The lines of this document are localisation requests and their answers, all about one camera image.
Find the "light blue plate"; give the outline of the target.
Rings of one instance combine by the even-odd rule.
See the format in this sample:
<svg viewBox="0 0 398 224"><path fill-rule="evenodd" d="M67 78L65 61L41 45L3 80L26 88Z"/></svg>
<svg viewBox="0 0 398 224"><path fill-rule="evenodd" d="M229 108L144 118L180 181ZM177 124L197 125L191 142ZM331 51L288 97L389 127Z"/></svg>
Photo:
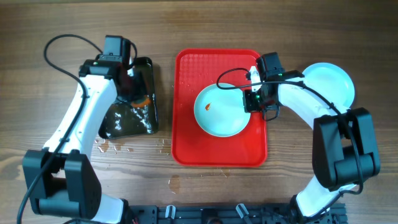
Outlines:
<svg viewBox="0 0 398 224"><path fill-rule="evenodd" d="M240 133L251 118L244 109L243 91L229 83L204 88L195 100L193 112L202 130L221 138Z"/></svg>
<svg viewBox="0 0 398 224"><path fill-rule="evenodd" d="M348 108L353 104L354 83L339 66L326 62L314 63L302 73L313 89L331 102Z"/></svg>

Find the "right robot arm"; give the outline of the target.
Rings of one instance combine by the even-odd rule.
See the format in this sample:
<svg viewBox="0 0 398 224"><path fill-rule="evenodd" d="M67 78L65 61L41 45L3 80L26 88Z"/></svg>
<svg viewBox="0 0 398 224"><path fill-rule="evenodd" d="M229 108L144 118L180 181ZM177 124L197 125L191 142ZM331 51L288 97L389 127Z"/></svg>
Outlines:
<svg viewBox="0 0 398 224"><path fill-rule="evenodd" d="M347 74L311 75L297 70L246 73L244 106L266 112L286 106L313 131L314 177L290 201L291 223L308 223L329 213L347 194L359 195L381 169L370 112L352 109L353 82Z"/></svg>

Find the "green orange sponge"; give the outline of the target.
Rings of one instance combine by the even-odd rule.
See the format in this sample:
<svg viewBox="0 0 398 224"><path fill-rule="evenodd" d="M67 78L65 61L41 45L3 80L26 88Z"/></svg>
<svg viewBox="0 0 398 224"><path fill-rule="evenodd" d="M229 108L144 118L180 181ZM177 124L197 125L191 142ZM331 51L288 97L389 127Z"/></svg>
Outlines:
<svg viewBox="0 0 398 224"><path fill-rule="evenodd" d="M144 95L142 98L139 98L138 100L134 100L130 103L130 105L133 108L143 108L146 105L151 104L152 100L149 98L148 95Z"/></svg>

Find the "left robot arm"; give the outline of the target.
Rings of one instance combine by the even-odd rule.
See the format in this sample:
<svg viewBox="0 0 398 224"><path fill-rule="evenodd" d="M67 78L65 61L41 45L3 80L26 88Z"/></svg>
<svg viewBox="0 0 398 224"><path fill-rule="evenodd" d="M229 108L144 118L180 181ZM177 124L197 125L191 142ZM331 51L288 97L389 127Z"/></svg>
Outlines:
<svg viewBox="0 0 398 224"><path fill-rule="evenodd" d="M119 62L87 60L65 116L39 151L28 150L22 161L27 192L16 222L27 203L38 215L68 217L89 223L130 223L125 199L102 193L90 162L95 137L107 111L116 101L130 103L144 97L145 78L136 68Z"/></svg>

